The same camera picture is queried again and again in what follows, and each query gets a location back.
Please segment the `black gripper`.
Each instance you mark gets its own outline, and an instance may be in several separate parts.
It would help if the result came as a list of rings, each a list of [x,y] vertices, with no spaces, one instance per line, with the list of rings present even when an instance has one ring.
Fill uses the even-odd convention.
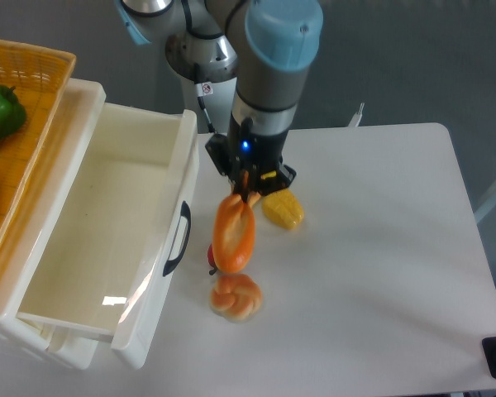
[[[232,118],[229,132],[213,134],[205,148],[218,173],[231,182],[233,193],[247,203],[251,193],[272,194],[296,178],[296,170],[284,163],[282,155],[288,133],[261,135],[251,118],[241,123]]]

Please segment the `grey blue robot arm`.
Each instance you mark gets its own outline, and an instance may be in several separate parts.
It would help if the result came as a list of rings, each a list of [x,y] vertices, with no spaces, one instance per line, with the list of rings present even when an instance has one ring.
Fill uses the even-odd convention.
[[[138,45],[165,41],[207,153],[244,201],[288,188],[282,150],[323,25],[316,1],[118,1]]]

